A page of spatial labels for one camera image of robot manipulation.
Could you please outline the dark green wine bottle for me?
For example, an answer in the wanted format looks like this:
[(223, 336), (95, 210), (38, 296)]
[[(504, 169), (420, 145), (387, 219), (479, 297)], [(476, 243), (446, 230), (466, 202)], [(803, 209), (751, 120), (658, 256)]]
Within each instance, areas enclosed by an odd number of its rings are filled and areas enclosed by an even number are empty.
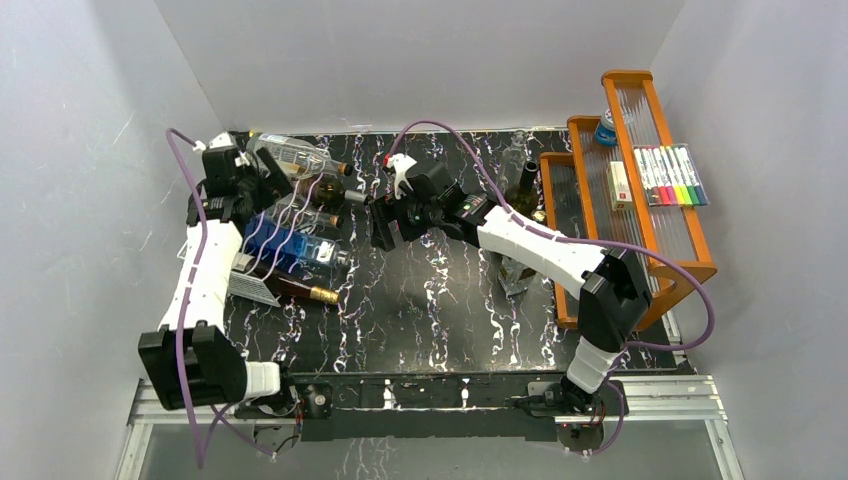
[(539, 194), (535, 187), (538, 173), (538, 163), (533, 160), (526, 161), (517, 179), (505, 192), (507, 203), (525, 217), (529, 217), (539, 205)]

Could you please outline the clear square liquor bottle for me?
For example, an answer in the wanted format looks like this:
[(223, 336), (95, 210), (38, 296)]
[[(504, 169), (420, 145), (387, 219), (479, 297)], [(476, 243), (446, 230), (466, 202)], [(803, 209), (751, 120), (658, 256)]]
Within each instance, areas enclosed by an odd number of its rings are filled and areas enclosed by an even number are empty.
[(536, 271), (508, 257), (501, 258), (497, 280), (507, 297), (526, 292), (536, 276)]

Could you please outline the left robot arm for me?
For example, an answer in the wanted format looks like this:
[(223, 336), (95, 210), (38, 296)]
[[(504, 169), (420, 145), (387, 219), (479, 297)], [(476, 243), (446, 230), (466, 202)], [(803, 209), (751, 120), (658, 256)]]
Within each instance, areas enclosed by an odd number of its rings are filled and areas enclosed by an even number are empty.
[(139, 356), (166, 410), (259, 399), (286, 416), (297, 407), (297, 387), (279, 363), (246, 360), (223, 320), (245, 228), (290, 186), (279, 168), (266, 176), (236, 146), (207, 147), (201, 159), (205, 177), (189, 200), (177, 286), (157, 329), (140, 336)]

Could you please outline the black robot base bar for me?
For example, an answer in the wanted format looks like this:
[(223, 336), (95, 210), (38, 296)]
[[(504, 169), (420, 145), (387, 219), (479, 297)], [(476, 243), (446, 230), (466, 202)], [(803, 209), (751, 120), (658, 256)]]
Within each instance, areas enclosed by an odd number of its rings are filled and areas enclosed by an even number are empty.
[(504, 437), (592, 454), (616, 437), (629, 412), (621, 382), (586, 394), (561, 372), (301, 373), (235, 416), (290, 423), (305, 442)]

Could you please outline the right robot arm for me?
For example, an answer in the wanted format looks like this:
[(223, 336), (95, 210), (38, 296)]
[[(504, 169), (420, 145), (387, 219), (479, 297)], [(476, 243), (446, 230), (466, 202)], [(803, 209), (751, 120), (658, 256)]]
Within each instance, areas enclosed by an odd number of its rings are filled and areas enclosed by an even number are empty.
[(564, 236), (484, 193), (466, 193), (438, 162), (395, 154), (383, 168), (393, 186), (369, 204), (373, 247), (390, 251), (395, 233), (412, 242), (438, 229), (518, 261), (577, 299), (580, 340), (565, 374), (563, 399), (571, 411), (590, 413), (603, 399), (601, 385), (615, 359), (652, 303), (636, 252)]

